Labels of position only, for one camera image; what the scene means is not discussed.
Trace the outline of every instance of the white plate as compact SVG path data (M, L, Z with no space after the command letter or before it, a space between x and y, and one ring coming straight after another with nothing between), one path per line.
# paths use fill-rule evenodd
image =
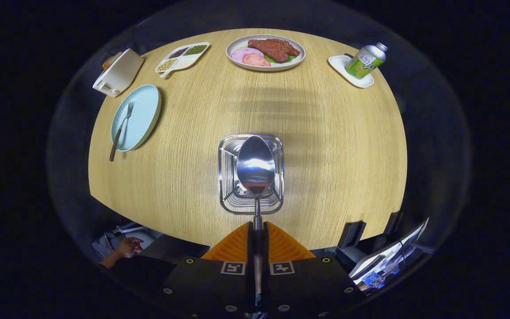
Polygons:
M351 61L352 59L348 56L332 56L328 59L328 62L338 73L342 75L342 77L346 78L346 80L350 81L351 84L357 86L357 87L369 87L375 83L373 80L373 77L371 74L367 74L362 79L354 78L352 75L346 71L346 65Z
M185 56L184 55L186 52L188 52L188 50L190 50L190 48L192 48L192 47L194 47L196 45L207 45L207 47L204 49L204 51L202 51L200 53L190 54L189 56ZM157 69L162 64L164 64L164 62L166 62L166 60L172 60L172 59L176 59L176 62L172 65L172 71L186 69L190 65L193 65L196 62L196 60L198 60L198 58L200 58L202 56L202 54L204 54L204 52L207 51L207 49L209 47L210 47L210 43L208 43L208 42L200 42L200 43L188 44L188 45L183 45L182 47L178 47L178 48L170 51L170 53L168 53L166 55L166 57L164 57L164 59L162 59L162 61L160 61L160 63L155 67L155 72L156 73L163 73L164 71L168 71L168 69L166 69L164 71L158 71ZM180 56L174 57L172 59L168 58L168 57L172 56L172 54L174 52L176 52L176 51L178 51L180 49L184 49L184 48L188 48L188 49L186 49L186 51L184 51Z
M136 88L123 100L112 121L112 144L117 135L121 121L127 115L127 104L133 101L135 105L131 117L125 120L121 135L117 143L117 150L127 152L141 145L155 127L161 107L160 92L154 85L146 84Z
M295 49L300 51L299 56L292 59L290 62L285 63L271 63L271 66L257 66L257 65L249 65L241 62L237 62L231 58L231 55L235 50L237 49L243 49L247 48L247 42L249 40L266 40L266 39L279 39L279 40L285 40L286 42L290 43ZM250 36L244 36L243 38L239 38L235 40L234 42L230 43L227 48L225 49L225 55L231 60L233 63L239 65L240 67L245 67L245 69L249 70L255 70L255 71L280 71L280 70L286 70L290 69L291 67L294 67L298 65L299 63L304 60L304 57L306 56L306 51L302 47L302 45L292 41L291 39L284 38L282 36L278 35L265 35L265 34L259 34L259 35L250 35Z

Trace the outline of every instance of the light blue plate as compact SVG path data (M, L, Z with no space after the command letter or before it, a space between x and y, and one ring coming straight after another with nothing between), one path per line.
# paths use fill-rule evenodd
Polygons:
M160 92L154 85L146 84L136 88L119 105L112 121L112 144L119 129L119 125L127 115L127 104L135 102L131 117L123 123L121 136L117 143L117 150L127 152L139 147L155 127L162 104Z

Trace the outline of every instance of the bread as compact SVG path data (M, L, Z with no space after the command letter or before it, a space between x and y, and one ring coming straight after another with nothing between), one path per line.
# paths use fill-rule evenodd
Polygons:
M101 68L105 70L109 69L110 66L121 56L121 52L118 52L115 56L109 57L105 62L101 65Z

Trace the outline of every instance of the cable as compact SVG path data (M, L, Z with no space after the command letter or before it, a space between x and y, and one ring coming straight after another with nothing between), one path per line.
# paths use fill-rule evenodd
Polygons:
M406 265L406 262L405 262L405 246L402 244L402 241L400 238L398 238L398 242L401 244L401 252L402 252L402 263L407 267L409 268L407 265Z

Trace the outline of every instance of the wood grain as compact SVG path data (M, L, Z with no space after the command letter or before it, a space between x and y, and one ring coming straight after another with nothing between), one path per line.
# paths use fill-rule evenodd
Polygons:
M303 45L306 58L278 72L229 61L226 46L253 34L290 38ZM210 47L196 64L158 77L155 67L165 55L197 42ZM330 56L357 51L300 32L238 29L146 53L132 85L116 98L106 97L97 117L89 149L92 196L144 226L214 245L251 219L219 205L219 142L233 134L269 133L285 148L285 204L263 221L308 249L335 246L346 222L366 222L363 238L381 233L389 214L400 209L405 190L405 131L379 70L371 73L374 85L359 89L328 64ZM144 84L161 91L156 127L139 148L109 162L116 109Z

